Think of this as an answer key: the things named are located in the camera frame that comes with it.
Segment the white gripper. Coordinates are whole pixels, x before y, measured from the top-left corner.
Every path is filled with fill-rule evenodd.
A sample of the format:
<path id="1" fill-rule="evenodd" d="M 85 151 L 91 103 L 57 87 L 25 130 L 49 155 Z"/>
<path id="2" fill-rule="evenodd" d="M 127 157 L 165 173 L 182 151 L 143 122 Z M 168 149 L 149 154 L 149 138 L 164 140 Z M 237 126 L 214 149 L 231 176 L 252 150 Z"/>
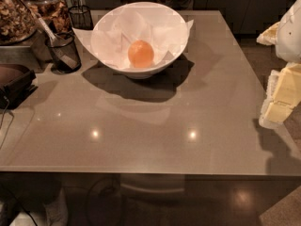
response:
<path id="1" fill-rule="evenodd" d="M 280 72 L 271 71 L 261 107 L 260 126 L 276 129 L 301 103 L 301 0 L 294 2 L 279 23 L 260 33 L 256 42 L 276 45 L 277 57 L 290 62 Z"/>

